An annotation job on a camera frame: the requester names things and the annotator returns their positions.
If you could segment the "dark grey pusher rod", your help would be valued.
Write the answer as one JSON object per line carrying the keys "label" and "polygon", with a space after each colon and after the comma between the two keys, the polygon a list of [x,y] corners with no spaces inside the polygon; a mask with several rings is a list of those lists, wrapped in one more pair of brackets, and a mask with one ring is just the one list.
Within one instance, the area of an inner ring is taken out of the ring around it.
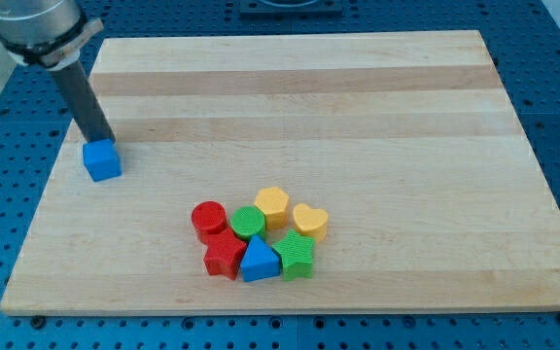
{"label": "dark grey pusher rod", "polygon": [[89,84],[82,63],[75,60],[60,69],[51,70],[50,74],[85,140],[115,141],[113,130]]}

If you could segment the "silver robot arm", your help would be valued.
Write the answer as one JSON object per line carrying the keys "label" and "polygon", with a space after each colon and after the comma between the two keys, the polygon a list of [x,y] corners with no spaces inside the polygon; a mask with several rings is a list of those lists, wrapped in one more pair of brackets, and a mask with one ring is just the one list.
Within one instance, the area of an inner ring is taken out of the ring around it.
{"label": "silver robot arm", "polygon": [[81,49],[104,28],[75,0],[0,0],[0,41],[19,65],[48,71],[88,142],[114,140],[81,63]]}

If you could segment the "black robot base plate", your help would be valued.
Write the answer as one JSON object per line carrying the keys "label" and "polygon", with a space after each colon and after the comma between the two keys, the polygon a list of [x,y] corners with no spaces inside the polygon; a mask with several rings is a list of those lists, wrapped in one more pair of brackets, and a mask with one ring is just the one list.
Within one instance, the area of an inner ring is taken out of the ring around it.
{"label": "black robot base plate", "polygon": [[242,18],[340,15],[343,11],[342,0],[237,0],[235,6]]}

